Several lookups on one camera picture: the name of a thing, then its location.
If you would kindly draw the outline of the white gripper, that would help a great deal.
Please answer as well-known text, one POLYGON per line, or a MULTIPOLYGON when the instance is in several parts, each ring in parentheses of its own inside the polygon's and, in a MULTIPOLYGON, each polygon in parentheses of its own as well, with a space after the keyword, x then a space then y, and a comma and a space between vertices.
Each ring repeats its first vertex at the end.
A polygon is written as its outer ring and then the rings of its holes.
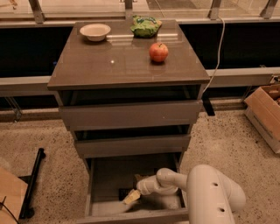
POLYGON ((152 193, 157 193, 159 190, 159 183, 156 176, 148 175, 134 175, 136 180, 136 189, 132 189, 129 194, 123 199, 123 203, 128 205, 136 200, 138 200, 142 195, 150 195, 152 193))

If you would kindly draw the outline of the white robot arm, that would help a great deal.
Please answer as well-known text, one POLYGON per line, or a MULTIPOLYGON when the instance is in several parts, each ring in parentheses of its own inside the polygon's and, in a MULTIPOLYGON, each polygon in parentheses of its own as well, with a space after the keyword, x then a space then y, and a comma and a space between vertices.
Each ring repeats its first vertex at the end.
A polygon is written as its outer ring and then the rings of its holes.
POLYGON ((187 175, 161 168, 153 176, 140 178, 123 199, 128 205, 141 196, 186 192, 190 224, 235 224, 234 213, 246 205, 239 184, 207 164, 194 166, 187 175))

